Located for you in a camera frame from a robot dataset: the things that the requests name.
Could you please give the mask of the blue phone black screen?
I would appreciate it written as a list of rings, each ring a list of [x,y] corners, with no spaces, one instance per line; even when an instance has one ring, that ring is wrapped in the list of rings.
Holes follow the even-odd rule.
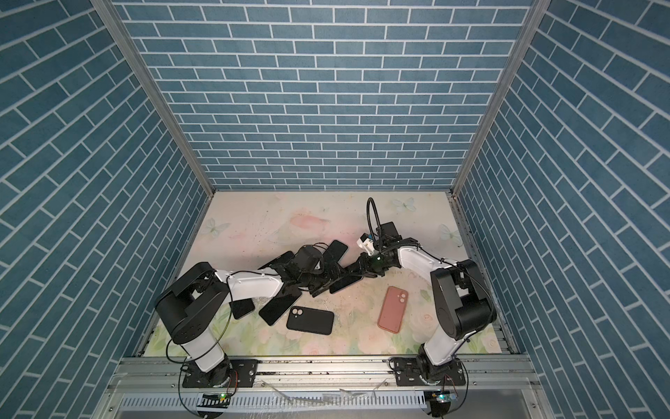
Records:
[[[348,246],[338,240],[333,240],[324,251],[324,260],[326,263],[337,264],[347,253]]]

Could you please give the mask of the black case dual camera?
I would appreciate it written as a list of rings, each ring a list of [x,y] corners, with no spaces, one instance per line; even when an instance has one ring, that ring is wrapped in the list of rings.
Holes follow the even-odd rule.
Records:
[[[334,318],[334,313],[330,311],[294,306],[290,309],[286,327],[297,332],[330,335]]]

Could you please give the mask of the pink phone case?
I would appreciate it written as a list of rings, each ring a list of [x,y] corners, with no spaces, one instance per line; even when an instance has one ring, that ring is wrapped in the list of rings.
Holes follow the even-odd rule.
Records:
[[[407,305],[408,292],[396,286],[389,286],[380,309],[378,327],[397,335],[401,331]]]

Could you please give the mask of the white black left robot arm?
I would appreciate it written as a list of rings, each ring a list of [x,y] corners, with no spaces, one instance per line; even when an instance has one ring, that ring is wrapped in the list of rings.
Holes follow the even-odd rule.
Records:
[[[208,262],[192,266],[155,302],[155,311],[172,342],[182,347],[198,371],[209,373],[225,363],[225,352],[211,330],[220,307],[267,298],[279,302],[307,291],[322,293],[342,268],[323,256],[288,251],[256,270],[216,270]]]

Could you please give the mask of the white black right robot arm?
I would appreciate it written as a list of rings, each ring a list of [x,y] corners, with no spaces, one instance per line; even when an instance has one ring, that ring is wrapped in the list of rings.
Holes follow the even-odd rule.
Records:
[[[414,238],[401,237],[394,224],[381,223],[376,202],[366,201],[367,235],[350,268],[359,278],[383,276],[390,268],[408,269],[429,282],[439,326],[420,346],[417,363],[425,382],[442,380],[457,365],[457,353],[497,317],[493,298],[472,260],[451,262],[426,251]]]

